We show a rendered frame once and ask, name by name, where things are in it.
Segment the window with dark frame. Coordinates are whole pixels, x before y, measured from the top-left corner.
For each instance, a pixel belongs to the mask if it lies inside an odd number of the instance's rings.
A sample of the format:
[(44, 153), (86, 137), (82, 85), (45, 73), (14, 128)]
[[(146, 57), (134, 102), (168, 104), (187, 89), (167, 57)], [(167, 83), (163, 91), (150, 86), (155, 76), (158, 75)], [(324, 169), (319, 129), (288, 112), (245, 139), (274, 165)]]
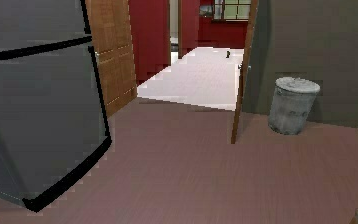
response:
[(213, 19), (220, 21), (247, 21), (251, 0), (214, 0)]

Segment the brown wooden room door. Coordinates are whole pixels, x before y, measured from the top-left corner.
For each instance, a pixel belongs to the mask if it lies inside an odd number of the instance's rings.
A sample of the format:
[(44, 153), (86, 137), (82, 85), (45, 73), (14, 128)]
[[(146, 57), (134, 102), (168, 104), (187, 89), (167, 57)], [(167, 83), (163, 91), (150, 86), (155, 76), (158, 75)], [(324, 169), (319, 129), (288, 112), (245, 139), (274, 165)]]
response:
[(85, 0), (108, 117), (137, 95), (128, 0)]

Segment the framed wall picture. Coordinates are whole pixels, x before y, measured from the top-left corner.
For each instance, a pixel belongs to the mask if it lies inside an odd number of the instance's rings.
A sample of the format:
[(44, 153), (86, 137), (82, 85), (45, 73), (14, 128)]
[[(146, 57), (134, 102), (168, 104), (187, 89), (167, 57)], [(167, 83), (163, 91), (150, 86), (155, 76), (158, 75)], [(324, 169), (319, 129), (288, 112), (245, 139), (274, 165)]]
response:
[(213, 16), (213, 6), (212, 5), (201, 5), (199, 7), (199, 15), (201, 17), (212, 17)]

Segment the grey fridge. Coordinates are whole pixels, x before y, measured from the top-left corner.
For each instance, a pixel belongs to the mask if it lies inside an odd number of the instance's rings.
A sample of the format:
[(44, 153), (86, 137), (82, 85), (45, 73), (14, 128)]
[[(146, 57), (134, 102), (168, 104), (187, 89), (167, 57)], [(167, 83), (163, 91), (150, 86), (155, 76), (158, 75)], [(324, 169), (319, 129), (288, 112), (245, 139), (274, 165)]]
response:
[(0, 198), (39, 212), (111, 143), (84, 0), (0, 0)]

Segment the grey metal trash bin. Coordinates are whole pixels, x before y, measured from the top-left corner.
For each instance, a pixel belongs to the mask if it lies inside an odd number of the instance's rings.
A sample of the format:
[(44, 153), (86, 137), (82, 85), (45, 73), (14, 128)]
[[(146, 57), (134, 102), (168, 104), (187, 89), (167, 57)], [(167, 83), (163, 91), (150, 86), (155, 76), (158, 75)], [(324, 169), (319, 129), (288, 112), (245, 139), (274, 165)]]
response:
[(275, 89), (268, 126), (283, 135), (298, 135), (304, 128), (320, 86), (310, 80), (281, 77)]

